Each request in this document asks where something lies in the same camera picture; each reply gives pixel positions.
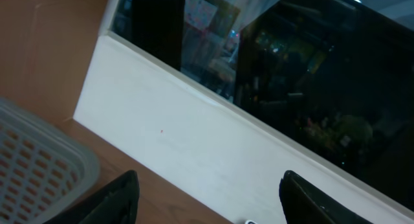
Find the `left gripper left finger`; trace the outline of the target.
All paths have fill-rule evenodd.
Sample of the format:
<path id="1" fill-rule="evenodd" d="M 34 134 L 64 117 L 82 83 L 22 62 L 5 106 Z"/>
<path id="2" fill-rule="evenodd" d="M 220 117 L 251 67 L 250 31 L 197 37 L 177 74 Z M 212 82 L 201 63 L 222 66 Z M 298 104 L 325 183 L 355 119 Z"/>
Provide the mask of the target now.
<path id="1" fill-rule="evenodd" d="M 140 187 L 129 170 L 45 224 L 135 224 Z"/>

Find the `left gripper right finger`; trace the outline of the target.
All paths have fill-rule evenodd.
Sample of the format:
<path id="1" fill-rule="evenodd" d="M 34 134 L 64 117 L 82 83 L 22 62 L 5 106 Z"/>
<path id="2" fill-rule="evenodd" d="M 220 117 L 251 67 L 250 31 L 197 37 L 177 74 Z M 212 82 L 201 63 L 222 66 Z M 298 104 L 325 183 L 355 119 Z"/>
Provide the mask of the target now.
<path id="1" fill-rule="evenodd" d="M 370 224 L 292 170 L 281 179 L 279 198 L 288 224 Z"/>

